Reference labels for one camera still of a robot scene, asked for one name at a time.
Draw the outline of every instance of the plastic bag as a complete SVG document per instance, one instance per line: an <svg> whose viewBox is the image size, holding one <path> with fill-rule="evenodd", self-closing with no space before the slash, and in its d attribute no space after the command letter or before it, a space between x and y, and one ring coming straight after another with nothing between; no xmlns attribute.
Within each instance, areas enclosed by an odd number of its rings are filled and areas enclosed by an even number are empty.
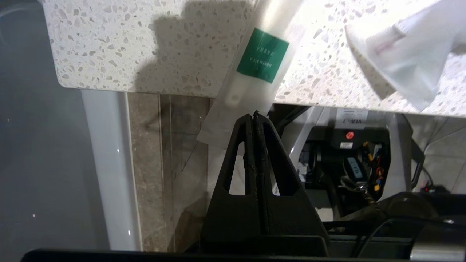
<svg viewBox="0 0 466 262"><path fill-rule="evenodd" d="M267 114L309 26L305 0L260 0L243 41L198 135L226 149L234 123L256 110Z"/></svg>
<svg viewBox="0 0 466 262"><path fill-rule="evenodd" d="M346 26L348 42L417 109L435 98L448 54L466 43L466 1L441 0L381 31Z"/></svg>

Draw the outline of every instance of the white sticker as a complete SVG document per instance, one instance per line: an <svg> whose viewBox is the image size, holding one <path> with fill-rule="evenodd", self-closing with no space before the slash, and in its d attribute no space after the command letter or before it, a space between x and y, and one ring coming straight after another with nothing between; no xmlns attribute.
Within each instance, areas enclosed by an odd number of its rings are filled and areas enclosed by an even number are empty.
<svg viewBox="0 0 466 262"><path fill-rule="evenodd" d="M348 163L349 166L351 166L351 169L353 170L354 176L356 178L363 178L363 173L361 172L361 169L359 169L359 166L356 162L356 158L348 158Z"/></svg>
<svg viewBox="0 0 466 262"><path fill-rule="evenodd" d="M353 148L353 142L341 142L340 149L351 149Z"/></svg>
<svg viewBox="0 0 466 262"><path fill-rule="evenodd" d="M369 110L339 108L336 111L336 129L364 129Z"/></svg>

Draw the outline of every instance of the metal part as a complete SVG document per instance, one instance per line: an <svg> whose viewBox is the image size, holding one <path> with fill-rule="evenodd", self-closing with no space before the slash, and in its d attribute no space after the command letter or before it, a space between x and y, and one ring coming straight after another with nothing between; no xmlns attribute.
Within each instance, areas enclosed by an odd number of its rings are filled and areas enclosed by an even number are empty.
<svg viewBox="0 0 466 262"><path fill-rule="evenodd" d="M464 230L426 226L411 250L413 261L462 262L466 258Z"/></svg>
<svg viewBox="0 0 466 262"><path fill-rule="evenodd" d="M378 201L411 191L411 125L404 115L391 113L387 113L386 123L390 132L391 164L384 193Z"/></svg>

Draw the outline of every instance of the black plastic part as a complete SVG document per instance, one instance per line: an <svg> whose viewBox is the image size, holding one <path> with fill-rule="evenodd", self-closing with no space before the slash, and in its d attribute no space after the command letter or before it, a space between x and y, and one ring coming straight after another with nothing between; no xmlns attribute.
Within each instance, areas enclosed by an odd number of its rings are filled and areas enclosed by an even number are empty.
<svg viewBox="0 0 466 262"><path fill-rule="evenodd" d="M414 189L418 184L424 166L425 155L413 139L411 139L411 158L417 163L416 170L411 180L411 189Z"/></svg>
<svg viewBox="0 0 466 262"><path fill-rule="evenodd" d="M230 195L241 142L246 195ZM271 175L280 196L272 194ZM327 256L328 240L272 122L257 112L254 119L238 119L202 227L200 252Z"/></svg>

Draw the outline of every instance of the white plastic tube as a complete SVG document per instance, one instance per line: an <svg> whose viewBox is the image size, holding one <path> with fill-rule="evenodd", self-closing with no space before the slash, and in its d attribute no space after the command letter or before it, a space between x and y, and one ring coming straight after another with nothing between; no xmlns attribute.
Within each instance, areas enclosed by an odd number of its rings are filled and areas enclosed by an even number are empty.
<svg viewBox="0 0 466 262"><path fill-rule="evenodd" d="M239 117L268 112L309 24L305 2L259 0L198 141L226 149Z"/></svg>

